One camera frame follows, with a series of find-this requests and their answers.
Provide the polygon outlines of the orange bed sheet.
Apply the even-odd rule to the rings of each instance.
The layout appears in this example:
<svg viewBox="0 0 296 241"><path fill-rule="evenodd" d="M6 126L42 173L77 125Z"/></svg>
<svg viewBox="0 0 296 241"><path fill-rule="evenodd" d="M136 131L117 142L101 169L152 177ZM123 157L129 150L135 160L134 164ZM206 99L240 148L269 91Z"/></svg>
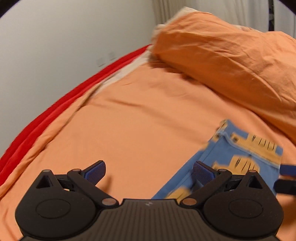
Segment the orange bed sheet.
<svg viewBox="0 0 296 241"><path fill-rule="evenodd" d="M118 200L151 198L212 137L220 123L283 147L295 163L295 144L255 113L161 62L128 65L106 82L69 99L46 118L42 133L27 133L21 156L1 186L1 240L19 240L15 209L44 169L64 174L98 160L106 163L99 187Z"/></svg>

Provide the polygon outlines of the white curtain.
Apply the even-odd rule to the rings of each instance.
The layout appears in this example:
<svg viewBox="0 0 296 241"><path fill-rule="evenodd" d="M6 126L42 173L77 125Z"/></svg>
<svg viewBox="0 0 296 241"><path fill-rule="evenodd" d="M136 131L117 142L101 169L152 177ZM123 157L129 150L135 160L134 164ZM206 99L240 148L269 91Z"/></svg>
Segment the white curtain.
<svg viewBox="0 0 296 241"><path fill-rule="evenodd" d="M157 24L189 7L222 20L266 32L282 31L295 37L295 13L281 1L152 1Z"/></svg>

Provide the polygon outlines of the orange pillow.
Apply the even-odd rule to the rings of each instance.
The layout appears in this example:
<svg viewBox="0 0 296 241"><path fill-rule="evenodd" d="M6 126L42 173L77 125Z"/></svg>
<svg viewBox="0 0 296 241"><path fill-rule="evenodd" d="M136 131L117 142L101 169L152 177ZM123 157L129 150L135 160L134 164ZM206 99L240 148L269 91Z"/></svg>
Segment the orange pillow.
<svg viewBox="0 0 296 241"><path fill-rule="evenodd" d="M295 39L183 8L160 25L152 54L250 109L295 141Z"/></svg>

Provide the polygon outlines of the red mattress cover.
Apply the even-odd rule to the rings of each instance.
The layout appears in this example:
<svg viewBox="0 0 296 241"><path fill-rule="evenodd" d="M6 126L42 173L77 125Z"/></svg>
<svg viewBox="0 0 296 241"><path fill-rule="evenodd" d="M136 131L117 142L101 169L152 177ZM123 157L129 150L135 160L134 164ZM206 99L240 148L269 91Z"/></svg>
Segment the red mattress cover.
<svg viewBox="0 0 296 241"><path fill-rule="evenodd" d="M48 109L30 122L13 140L6 152L1 157L1 184L7 180L22 158L33 146L36 139L63 111L65 111L76 99L81 97L87 90L94 85L102 82L116 71L131 63L135 58L147 50L148 46L139 48L109 64L101 71L85 80Z"/></svg>

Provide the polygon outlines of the blue patterned child pants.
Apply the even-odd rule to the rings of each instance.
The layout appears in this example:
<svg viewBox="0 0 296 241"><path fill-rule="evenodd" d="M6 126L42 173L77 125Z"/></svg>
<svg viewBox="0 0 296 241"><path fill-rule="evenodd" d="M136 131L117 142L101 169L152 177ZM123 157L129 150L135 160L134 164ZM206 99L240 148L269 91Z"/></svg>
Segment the blue patterned child pants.
<svg viewBox="0 0 296 241"><path fill-rule="evenodd" d="M231 121L222 121L215 134L204 147L194 154L163 187L154 199L181 199L200 187L193 177L193 166L201 161L218 170L226 169L234 175L244 175L249 170L257 171L267 186L272 189L280 174L283 149L276 143L247 133Z"/></svg>

